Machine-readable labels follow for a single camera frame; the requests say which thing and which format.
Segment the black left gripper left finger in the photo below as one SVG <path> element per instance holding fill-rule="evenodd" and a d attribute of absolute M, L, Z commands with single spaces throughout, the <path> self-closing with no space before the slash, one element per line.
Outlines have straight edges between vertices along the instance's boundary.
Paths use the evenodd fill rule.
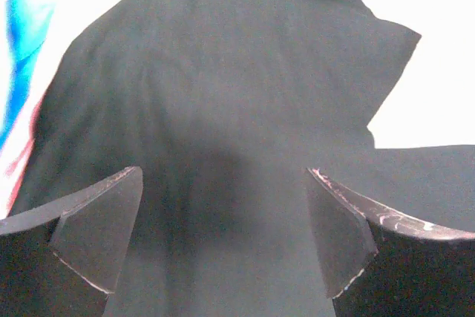
<path fill-rule="evenodd" d="M 102 316 L 143 192 L 128 167 L 1 221 L 2 316 Z"/>

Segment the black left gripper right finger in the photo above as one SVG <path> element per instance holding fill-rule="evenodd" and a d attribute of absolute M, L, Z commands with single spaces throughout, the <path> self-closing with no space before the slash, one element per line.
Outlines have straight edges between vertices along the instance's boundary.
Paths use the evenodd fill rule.
<path fill-rule="evenodd" d="M 306 175 L 312 232 L 337 316 L 472 316 L 474 234 Z"/>

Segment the black t-shirt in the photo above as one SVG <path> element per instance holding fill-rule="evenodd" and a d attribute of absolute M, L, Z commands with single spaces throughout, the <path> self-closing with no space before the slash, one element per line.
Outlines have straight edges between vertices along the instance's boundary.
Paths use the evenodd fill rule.
<path fill-rule="evenodd" d="M 473 146 L 367 127 L 419 39 L 362 0 L 122 0 L 66 50 L 13 213 L 139 166 L 107 316 L 331 316 L 307 168 L 474 229 Z"/>

